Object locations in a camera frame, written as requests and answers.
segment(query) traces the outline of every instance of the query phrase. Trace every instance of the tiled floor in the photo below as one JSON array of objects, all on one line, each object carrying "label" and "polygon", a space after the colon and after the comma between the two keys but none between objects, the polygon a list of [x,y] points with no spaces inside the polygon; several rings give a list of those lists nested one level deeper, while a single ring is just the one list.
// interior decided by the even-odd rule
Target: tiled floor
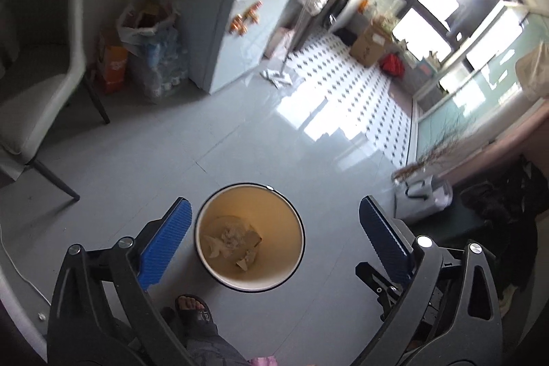
[{"label": "tiled floor", "polygon": [[[358,206],[372,194],[392,214],[391,161],[310,82],[277,90],[254,72],[212,96],[188,85],[155,106],[128,86],[104,103],[108,126],[78,92],[39,154],[81,194],[78,203],[34,171],[0,189],[4,240],[21,271],[51,297],[70,244],[109,247],[161,217],[178,196],[196,213],[220,186],[266,183],[292,201],[305,225],[305,257],[289,281],[263,294],[228,290],[208,277],[187,236],[150,294],[159,307],[182,292],[201,295],[220,334],[246,358],[350,364],[381,325],[376,295],[354,274],[360,261],[379,266]],[[0,261],[46,331],[36,318],[43,303]],[[113,306],[122,316],[114,299]]]},{"label": "tiled floor", "polygon": [[349,50],[337,36],[319,29],[289,55],[289,64],[334,100],[330,113],[344,117],[349,132],[366,134],[400,168],[408,155],[410,114],[401,108],[402,101],[396,101],[391,78],[377,66],[365,68]]}]

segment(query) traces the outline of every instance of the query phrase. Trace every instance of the red bag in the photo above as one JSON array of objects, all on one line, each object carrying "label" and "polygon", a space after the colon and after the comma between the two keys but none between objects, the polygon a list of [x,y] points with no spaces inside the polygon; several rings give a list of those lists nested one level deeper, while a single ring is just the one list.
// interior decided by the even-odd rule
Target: red bag
[{"label": "red bag", "polygon": [[388,54],[380,62],[379,66],[382,71],[389,73],[393,76],[402,78],[404,76],[404,64],[400,58],[395,54]]}]

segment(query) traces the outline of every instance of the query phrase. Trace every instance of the trash can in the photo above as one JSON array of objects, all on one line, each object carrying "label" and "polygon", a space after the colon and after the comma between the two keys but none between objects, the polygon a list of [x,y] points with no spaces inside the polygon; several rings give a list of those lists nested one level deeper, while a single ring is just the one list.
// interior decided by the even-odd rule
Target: trash can
[{"label": "trash can", "polygon": [[[252,266],[243,271],[223,256],[210,256],[205,236],[218,237],[216,225],[227,217],[248,222],[261,236]],[[278,287],[297,270],[305,253],[305,229],[293,205],[270,186],[237,183],[213,194],[202,205],[194,226],[200,261],[218,282],[239,292]]]},{"label": "trash can", "polygon": [[445,209],[452,203],[452,198],[452,185],[434,175],[414,183],[402,183],[395,192],[395,217],[414,224]]}]

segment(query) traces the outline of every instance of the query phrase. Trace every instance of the pink object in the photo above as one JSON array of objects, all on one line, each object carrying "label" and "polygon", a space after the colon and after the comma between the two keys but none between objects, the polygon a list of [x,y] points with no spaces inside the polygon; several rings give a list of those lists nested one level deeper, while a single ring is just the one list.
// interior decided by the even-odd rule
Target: pink object
[{"label": "pink object", "polygon": [[278,366],[276,358],[271,357],[256,357],[248,360],[252,366]]}]

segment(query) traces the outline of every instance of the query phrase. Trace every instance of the power cord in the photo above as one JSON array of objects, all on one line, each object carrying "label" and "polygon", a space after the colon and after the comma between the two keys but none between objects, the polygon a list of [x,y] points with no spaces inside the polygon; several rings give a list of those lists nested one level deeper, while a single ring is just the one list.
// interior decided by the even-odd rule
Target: power cord
[{"label": "power cord", "polygon": [[2,225],[0,225],[0,245],[2,246],[2,250],[4,251],[5,255],[8,257],[9,259],[9,262],[12,264],[12,267],[15,269],[15,271],[17,272],[17,274],[21,277],[21,279],[23,279],[29,286],[31,286],[36,293],[38,293],[42,299],[44,301],[46,301],[48,303],[48,305],[51,307],[51,303],[49,302],[48,298],[46,298],[44,296],[44,294],[42,292],[39,291],[38,287],[35,286],[34,284],[31,283],[31,281],[29,281],[26,277],[24,277],[21,272],[19,271],[19,269],[17,268],[17,266],[15,265],[15,263],[13,262],[13,259],[12,257],[9,255],[8,253],[8,250],[5,249],[5,245],[4,245],[4,240],[2,239]]}]

